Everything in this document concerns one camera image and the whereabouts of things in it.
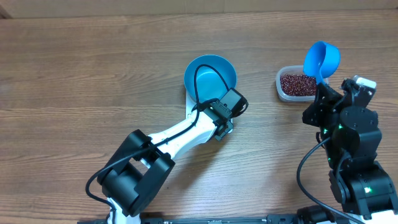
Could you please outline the white digital kitchen scale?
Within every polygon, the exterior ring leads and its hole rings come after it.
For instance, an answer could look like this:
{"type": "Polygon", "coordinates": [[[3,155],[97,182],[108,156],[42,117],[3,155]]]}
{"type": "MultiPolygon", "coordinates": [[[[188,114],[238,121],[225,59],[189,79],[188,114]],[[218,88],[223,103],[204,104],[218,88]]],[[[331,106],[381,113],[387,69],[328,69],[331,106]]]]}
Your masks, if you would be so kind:
{"type": "Polygon", "coordinates": [[[196,105],[196,101],[189,95],[189,92],[186,91],[185,96],[185,117],[187,118],[188,115],[191,113],[193,107],[196,105]]]}

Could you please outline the blue plastic measuring scoop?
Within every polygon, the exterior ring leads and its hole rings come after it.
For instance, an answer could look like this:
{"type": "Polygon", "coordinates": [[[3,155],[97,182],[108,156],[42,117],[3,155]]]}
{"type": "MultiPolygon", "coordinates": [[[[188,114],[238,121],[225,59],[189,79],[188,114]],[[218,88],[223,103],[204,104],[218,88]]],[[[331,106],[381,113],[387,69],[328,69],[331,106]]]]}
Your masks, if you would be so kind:
{"type": "Polygon", "coordinates": [[[308,50],[303,63],[303,72],[313,77],[317,85],[324,82],[337,70],[341,60],[340,50],[324,41],[314,43],[308,50]]]}

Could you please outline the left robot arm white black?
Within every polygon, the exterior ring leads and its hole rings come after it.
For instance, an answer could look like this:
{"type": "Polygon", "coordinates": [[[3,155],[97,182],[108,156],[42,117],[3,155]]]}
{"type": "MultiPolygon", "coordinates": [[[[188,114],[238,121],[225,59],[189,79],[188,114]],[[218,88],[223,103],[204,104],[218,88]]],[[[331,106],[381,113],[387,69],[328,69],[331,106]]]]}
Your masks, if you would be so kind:
{"type": "Polygon", "coordinates": [[[107,223],[139,223],[176,159],[211,138],[222,140],[247,107],[247,99],[231,88],[222,98],[196,102],[185,120],[165,131],[130,133],[97,176],[110,206],[107,223]]]}

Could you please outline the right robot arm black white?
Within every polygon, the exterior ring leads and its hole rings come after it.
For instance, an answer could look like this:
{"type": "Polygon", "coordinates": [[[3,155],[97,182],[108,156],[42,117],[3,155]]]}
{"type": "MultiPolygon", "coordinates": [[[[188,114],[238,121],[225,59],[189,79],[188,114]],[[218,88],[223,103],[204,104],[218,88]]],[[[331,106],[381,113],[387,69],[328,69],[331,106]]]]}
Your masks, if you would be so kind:
{"type": "Polygon", "coordinates": [[[341,88],[343,94],[318,84],[314,102],[302,115],[303,123],[320,129],[333,196],[344,212],[366,221],[379,212],[396,215],[396,189],[376,160],[382,139],[378,115],[367,108],[376,90],[352,80],[345,80],[341,88]]]}

